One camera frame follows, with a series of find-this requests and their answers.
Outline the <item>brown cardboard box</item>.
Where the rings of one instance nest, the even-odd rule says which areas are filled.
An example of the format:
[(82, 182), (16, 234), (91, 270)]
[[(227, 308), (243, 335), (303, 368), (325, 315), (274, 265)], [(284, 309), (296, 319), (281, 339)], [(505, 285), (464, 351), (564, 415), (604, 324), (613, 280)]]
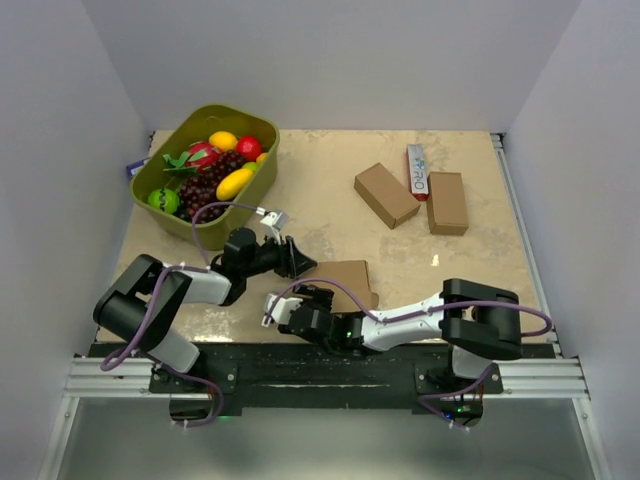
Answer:
[[(320, 262), (305, 278), (322, 278), (340, 283), (353, 293), (367, 310), (375, 310), (379, 305), (379, 296), (372, 290), (370, 285), (369, 266), (366, 260)], [(347, 314), (362, 310), (340, 288), (322, 282), (312, 282), (312, 284), (320, 288), (328, 288), (334, 292), (332, 313)]]

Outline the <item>green plastic basket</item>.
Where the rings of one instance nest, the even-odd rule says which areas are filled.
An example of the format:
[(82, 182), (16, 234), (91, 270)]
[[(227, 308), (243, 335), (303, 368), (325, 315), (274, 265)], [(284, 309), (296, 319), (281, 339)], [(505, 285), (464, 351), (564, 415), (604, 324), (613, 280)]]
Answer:
[(131, 180), (131, 195), (165, 232), (219, 250), (274, 184), (278, 144), (270, 121), (205, 105), (150, 155)]

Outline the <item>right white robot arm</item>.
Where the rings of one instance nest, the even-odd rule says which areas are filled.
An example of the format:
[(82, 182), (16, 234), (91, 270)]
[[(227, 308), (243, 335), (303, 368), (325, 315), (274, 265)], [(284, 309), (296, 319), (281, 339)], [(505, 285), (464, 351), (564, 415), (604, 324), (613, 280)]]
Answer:
[(469, 392), (493, 361), (523, 356), (517, 295), (462, 279), (417, 303), (370, 310), (335, 280), (297, 280), (267, 296), (263, 324), (341, 358), (362, 360), (399, 346), (441, 339), (452, 347), (448, 386)]

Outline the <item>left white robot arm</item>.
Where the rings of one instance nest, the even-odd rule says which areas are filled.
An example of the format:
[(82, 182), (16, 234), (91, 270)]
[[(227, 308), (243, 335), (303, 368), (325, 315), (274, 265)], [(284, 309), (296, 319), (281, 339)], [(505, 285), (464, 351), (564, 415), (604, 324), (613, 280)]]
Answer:
[(296, 279), (316, 266), (292, 237), (267, 237), (259, 243), (245, 227), (231, 232), (222, 253), (205, 269), (168, 265), (141, 254), (94, 308), (95, 323), (126, 342), (104, 359), (101, 369), (117, 368), (137, 350), (173, 369), (171, 378), (183, 391), (196, 392), (206, 383), (207, 368), (198, 362), (198, 347), (172, 327), (181, 306), (229, 306), (244, 294), (250, 277), (272, 271)]

